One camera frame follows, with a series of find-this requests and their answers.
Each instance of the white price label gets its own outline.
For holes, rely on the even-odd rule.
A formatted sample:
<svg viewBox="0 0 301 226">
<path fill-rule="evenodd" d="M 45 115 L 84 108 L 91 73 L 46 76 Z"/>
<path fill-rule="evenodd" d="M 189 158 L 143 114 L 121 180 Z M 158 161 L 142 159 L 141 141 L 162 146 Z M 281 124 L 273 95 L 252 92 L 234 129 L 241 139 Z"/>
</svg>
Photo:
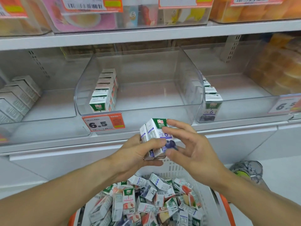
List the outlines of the white price label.
<svg viewBox="0 0 301 226">
<path fill-rule="evenodd" d="M 283 113 L 290 112 L 290 110 L 301 100 L 301 94 L 298 95 L 284 95 L 280 96 L 277 103 L 268 113 Z"/>
<path fill-rule="evenodd" d="M 5 9 L 2 7 L 1 3 L 0 3 L 0 18 L 2 16 L 10 16 L 10 14 L 8 12 L 5 11 Z"/>
<path fill-rule="evenodd" d="M 185 7 L 185 6 L 197 6 L 196 0 L 159 0 L 160 7 Z"/>
<path fill-rule="evenodd" d="M 107 10 L 103 0 L 63 0 L 68 10 Z"/>
<path fill-rule="evenodd" d="M 125 128 L 121 113 L 82 117 L 91 132 Z"/>
<path fill-rule="evenodd" d="M 262 2 L 269 2 L 269 0 L 233 0 L 234 4 L 251 4 L 251 3 L 262 3 Z"/>
</svg>

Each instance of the hand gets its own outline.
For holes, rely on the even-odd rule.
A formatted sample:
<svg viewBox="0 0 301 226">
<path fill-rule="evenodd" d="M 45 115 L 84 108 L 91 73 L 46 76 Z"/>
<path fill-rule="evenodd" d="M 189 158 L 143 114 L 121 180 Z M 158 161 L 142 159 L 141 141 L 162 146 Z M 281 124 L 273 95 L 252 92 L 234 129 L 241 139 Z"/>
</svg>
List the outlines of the hand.
<svg viewBox="0 0 301 226">
<path fill-rule="evenodd" d="M 140 139 L 139 134 L 134 135 L 117 152 L 108 157 L 116 169 L 114 183 L 129 179 L 141 167 L 163 165 L 160 160 L 144 161 L 143 158 L 149 150 L 163 147 L 166 139 L 151 139 L 146 143 L 140 143 Z"/>
<path fill-rule="evenodd" d="M 181 140 L 186 148 L 177 147 L 179 151 L 168 149 L 166 156 L 182 166 L 196 181 L 218 191 L 229 171 L 218 159 L 208 139 L 197 134 L 189 124 L 171 119 L 167 123 L 178 129 L 163 127 L 162 130 Z"/>
</svg>

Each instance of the right hand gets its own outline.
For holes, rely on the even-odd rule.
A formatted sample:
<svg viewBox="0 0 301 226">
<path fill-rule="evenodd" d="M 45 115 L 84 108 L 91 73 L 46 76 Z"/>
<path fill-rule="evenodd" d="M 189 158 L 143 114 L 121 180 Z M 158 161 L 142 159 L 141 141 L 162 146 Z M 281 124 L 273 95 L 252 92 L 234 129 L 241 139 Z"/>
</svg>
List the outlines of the right hand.
<svg viewBox="0 0 301 226">
<path fill-rule="evenodd" d="M 216 191 L 223 188 L 230 171 L 218 159 L 208 139 L 197 134 L 189 124 L 171 119 L 167 123 L 177 128 L 163 127 L 164 133 L 181 140 L 186 148 L 177 146 L 179 151 L 168 149 L 166 156 L 182 166 L 196 181 Z"/>
</svg>

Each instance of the left hand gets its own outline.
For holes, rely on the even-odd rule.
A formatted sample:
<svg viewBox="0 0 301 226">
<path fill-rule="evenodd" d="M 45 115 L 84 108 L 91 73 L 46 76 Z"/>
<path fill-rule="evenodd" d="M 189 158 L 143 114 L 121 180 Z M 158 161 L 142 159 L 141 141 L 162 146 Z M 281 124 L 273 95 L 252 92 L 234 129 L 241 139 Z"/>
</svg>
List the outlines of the left hand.
<svg viewBox="0 0 301 226">
<path fill-rule="evenodd" d="M 144 161 L 145 154 L 151 149 L 163 147 L 166 139 L 151 139 L 140 143 L 140 135 L 134 135 L 114 154 L 108 157 L 115 168 L 114 183 L 125 181 L 133 176 L 141 167 L 162 166 L 161 160 Z"/>
</svg>

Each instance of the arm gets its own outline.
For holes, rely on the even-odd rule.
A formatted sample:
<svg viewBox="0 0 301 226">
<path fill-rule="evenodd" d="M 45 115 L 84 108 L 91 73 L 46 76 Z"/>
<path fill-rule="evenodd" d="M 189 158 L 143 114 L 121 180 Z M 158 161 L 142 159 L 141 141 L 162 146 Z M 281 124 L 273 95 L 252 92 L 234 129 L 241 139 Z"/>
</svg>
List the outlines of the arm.
<svg viewBox="0 0 301 226">
<path fill-rule="evenodd" d="M 143 157 L 165 143 L 165 139 L 140 143 L 140 135 L 135 135 L 107 158 L 2 199 L 1 225 L 60 224 L 107 186 L 130 178 L 143 166 L 161 166 L 161 161 L 144 161 Z"/>
<path fill-rule="evenodd" d="M 301 206 L 273 192 L 240 178 L 224 167 L 208 139 L 198 135 L 188 124 L 167 120 L 163 131 L 180 139 L 186 149 L 168 149 L 166 155 L 181 165 L 200 183 L 224 195 L 256 225 L 299 225 Z"/>
</svg>

